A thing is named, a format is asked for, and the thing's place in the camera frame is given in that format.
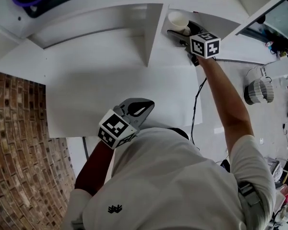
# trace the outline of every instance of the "white cup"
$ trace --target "white cup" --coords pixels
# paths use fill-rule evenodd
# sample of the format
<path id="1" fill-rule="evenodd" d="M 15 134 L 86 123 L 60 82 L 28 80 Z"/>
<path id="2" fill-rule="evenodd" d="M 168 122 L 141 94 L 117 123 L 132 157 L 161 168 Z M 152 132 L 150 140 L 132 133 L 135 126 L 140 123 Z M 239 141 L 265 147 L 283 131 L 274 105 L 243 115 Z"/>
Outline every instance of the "white cup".
<path id="1" fill-rule="evenodd" d="M 168 14 L 169 28 L 168 30 L 173 30 L 178 33 L 183 33 L 185 35 L 190 35 L 191 30 L 187 26 L 189 20 L 183 15 L 183 13 L 174 11 Z"/>

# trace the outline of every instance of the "brick wall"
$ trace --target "brick wall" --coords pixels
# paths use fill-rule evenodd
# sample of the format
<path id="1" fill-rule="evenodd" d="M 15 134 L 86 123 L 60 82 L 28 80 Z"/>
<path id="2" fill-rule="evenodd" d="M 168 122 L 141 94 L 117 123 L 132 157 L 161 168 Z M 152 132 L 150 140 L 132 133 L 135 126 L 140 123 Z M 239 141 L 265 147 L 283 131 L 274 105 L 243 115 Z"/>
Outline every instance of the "brick wall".
<path id="1" fill-rule="evenodd" d="M 50 139 L 46 87 L 0 73 L 0 230 L 59 229 L 75 182 L 66 139 Z"/>

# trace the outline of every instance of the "black logo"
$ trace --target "black logo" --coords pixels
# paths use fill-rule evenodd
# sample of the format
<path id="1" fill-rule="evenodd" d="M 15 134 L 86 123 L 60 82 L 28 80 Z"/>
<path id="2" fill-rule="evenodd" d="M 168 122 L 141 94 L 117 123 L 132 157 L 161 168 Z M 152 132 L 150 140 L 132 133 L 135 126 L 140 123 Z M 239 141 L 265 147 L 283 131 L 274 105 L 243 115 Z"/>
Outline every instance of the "black logo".
<path id="1" fill-rule="evenodd" d="M 109 212 L 110 214 L 112 214 L 113 212 L 119 213 L 122 209 L 123 209 L 123 208 L 122 208 L 122 205 L 121 205 L 121 206 L 120 206 L 120 205 L 117 205 L 117 207 L 115 207 L 114 205 L 112 205 L 111 207 L 110 207 L 110 206 L 108 207 L 108 212 Z"/>

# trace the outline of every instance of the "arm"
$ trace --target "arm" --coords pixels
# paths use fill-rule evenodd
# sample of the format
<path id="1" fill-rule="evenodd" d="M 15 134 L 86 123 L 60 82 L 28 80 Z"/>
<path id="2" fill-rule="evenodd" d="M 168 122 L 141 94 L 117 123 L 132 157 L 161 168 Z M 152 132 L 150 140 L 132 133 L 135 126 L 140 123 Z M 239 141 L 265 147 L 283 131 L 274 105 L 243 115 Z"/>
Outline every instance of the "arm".
<path id="1" fill-rule="evenodd" d="M 250 117 L 235 87 L 219 64 L 212 58 L 198 57 L 206 74 L 216 109 L 225 131 L 228 153 L 244 135 L 253 135 Z"/>
<path id="2" fill-rule="evenodd" d="M 100 141 L 80 171 L 75 189 L 85 190 L 94 196 L 105 183 L 113 153 L 114 150 Z"/>

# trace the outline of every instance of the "white t-shirt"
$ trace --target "white t-shirt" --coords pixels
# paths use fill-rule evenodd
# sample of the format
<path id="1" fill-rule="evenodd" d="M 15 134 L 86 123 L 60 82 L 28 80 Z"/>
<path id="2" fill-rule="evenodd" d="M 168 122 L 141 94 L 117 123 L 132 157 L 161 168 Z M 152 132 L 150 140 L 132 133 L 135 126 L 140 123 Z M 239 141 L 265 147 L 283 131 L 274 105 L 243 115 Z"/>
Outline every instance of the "white t-shirt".
<path id="1" fill-rule="evenodd" d="M 237 180 L 265 196 L 268 223 L 275 186 L 253 136 L 233 146 L 231 173 L 175 131 L 147 129 L 134 140 L 117 149 L 113 177 L 93 197 L 81 189 L 71 192 L 62 229 L 71 230 L 71 221 L 82 216 L 86 230 L 245 230 Z M 122 210 L 109 213 L 112 206 Z"/>

